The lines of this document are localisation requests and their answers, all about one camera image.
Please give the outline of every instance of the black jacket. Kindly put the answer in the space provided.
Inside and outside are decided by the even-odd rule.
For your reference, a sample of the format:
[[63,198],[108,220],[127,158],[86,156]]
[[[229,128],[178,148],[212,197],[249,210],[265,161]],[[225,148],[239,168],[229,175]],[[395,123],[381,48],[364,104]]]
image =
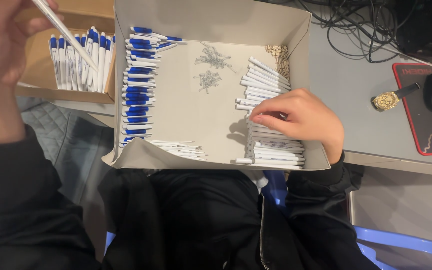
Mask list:
[[[113,171],[121,181],[141,179],[129,193],[113,191],[138,205],[131,215],[113,217],[121,221],[115,226],[132,224],[138,230],[131,232],[136,241],[130,244],[118,245],[115,239],[100,264],[83,227],[82,208],[58,192],[56,170],[45,159],[33,129],[26,126],[26,132],[21,142],[0,144],[0,270],[92,270],[114,267],[124,256],[135,262],[126,269],[165,268],[158,204],[141,171]],[[292,257],[299,257],[305,269],[378,269],[359,251],[355,231],[339,204],[345,190],[357,186],[343,168],[343,159],[329,170],[291,173],[288,219],[265,202],[261,242],[268,269],[290,269]],[[108,201],[114,197],[103,198],[105,207],[119,203]]]

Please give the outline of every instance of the red-bordered mouse pad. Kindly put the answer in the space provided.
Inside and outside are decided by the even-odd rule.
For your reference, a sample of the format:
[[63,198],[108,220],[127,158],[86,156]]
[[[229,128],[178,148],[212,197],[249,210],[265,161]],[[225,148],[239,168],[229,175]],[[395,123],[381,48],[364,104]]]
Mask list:
[[432,66],[425,64],[393,64],[394,76],[399,89],[418,83],[421,89],[403,98],[407,119],[411,126],[417,151],[423,156],[432,156],[432,112],[424,105],[423,87]]

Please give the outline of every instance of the cardboard box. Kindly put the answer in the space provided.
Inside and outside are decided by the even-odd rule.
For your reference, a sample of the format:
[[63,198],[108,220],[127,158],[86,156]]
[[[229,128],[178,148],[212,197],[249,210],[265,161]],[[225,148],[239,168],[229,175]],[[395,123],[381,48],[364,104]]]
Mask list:
[[[148,169],[236,169],[277,170],[235,164],[243,158],[247,138],[244,115],[235,110],[235,99],[243,98],[241,77],[248,71],[249,57],[276,68],[275,59],[264,46],[288,46],[291,87],[309,87],[308,45],[311,15],[300,9],[252,0],[116,0],[117,69],[115,102],[115,148],[103,161],[115,168]],[[189,40],[161,52],[159,75],[155,77],[154,103],[150,118],[151,140],[195,141],[202,146],[207,161],[175,156],[145,140],[134,139],[124,148],[118,142],[126,137],[122,131],[121,89],[125,59],[125,39],[129,27],[152,28],[153,32]],[[230,55],[232,66],[216,69],[198,64],[205,46]],[[199,74],[218,72],[219,86],[201,90]],[[318,141],[302,141],[305,148],[305,170],[328,169],[323,146]]]
[[[64,24],[73,34],[86,34],[87,29],[95,26],[99,32],[114,34],[113,1],[70,1],[60,0],[59,13],[64,15]],[[16,18],[24,21],[30,18],[44,16],[38,9],[25,10]],[[109,77],[104,93],[57,89],[53,61],[48,48],[48,40],[54,34],[60,33],[55,28],[38,33],[31,37],[25,48],[26,69],[20,82],[34,87],[16,87],[16,95],[39,97],[52,100],[87,101],[96,103],[114,103],[114,71],[115,59],[110,66]]]

